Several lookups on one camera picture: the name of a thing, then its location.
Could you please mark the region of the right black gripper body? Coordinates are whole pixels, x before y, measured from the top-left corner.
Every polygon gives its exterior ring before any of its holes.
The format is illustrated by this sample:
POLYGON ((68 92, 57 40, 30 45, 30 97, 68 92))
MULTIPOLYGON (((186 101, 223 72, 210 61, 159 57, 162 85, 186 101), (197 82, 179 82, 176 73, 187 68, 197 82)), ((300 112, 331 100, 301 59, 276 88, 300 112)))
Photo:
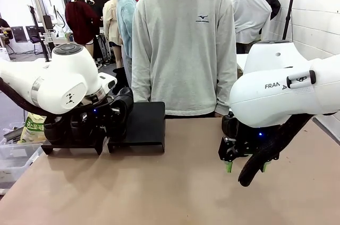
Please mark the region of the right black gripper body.
POLYGON ((231 161, 238 157, 254 154, 264 144, 268 143, 270 137, 277 132, 280 126, 263 128, 252 128, 247 125, 231 126, 231 139, 235 140, 231 161))

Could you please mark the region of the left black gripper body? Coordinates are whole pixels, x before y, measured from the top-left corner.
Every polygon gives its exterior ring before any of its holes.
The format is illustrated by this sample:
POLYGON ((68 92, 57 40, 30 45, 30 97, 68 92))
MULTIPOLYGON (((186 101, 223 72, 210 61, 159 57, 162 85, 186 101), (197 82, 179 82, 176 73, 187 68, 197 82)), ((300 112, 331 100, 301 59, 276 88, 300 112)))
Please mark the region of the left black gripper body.
POLYGON ((109 101, 89 104, 75 109, 71 116, 73 136, 107 136, 106 126, 109 120, 109 101))

